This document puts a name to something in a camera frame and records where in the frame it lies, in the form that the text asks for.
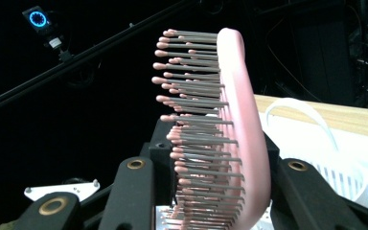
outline glowing blue light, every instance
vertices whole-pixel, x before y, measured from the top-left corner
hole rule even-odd
[[[43,27],[47,22],[46,16],[40,11],[33,11],[29,14],[29,20],[36,27]]]

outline pink hairbrush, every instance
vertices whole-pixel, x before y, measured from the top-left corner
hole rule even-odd
[[[174,70],[152,78],[171,94],[156,100],[175,111],[161,116],[175,122],[167,138],[178,181],[165,229],[249,230],[269,205],[270,172],[242,35],[167,30],[157,47],[170,59],[153,68]]]

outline metal bristle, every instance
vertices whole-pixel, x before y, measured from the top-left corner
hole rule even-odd
[[[244,177],[233,171],[242,160],[224,148],[235,150],[238,141],[226,136],[233,122],[220,116],[229,103],[221,96],[217,35],[167,30],[156,44],[155,55],[170,59],[154,69],[177,71],[152,80],[175,95],[156,100],[177,112],[161,116],[176,123],[167,139],[174,144],[178,203],[166,211],[165,229],[229,229],[242,210]]]

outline basket handle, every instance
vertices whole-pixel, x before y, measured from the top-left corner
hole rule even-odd
[[[312,118],[325,131],[325,133],[327,134],[328,138],[330,139],[330,141],[333,145],[333,149],[335,151],[338,151],[338,146],[336,144],[334,136],[333,136],[330,128],[328,127],[327,123],[322,118],[322,116],[315,109],[313,109],[309,104],[307,104],[303,101],[300,101],[300,100],[293,99],[293,98],[282,98],[282,99],[276,100],[264,112],[265,122],[266,122],[267,127],[269,127],[268,115],[270,114],[271,110],[273,110],[275,107],[294,108],[294,109],[297,109],[297,110],[303,112],[304,114],[306,114],[310,118]]]

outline hairbrush bristle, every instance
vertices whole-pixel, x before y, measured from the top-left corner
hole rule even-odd
[[[270,175],[242,36],[167,30],[156,46],[167,63],[153,68],[174,70],[152,78],[170,94],[156,97],[173,110],[161,120],[175,122],[177,203],[166,229],[250,229],[269,204]]]

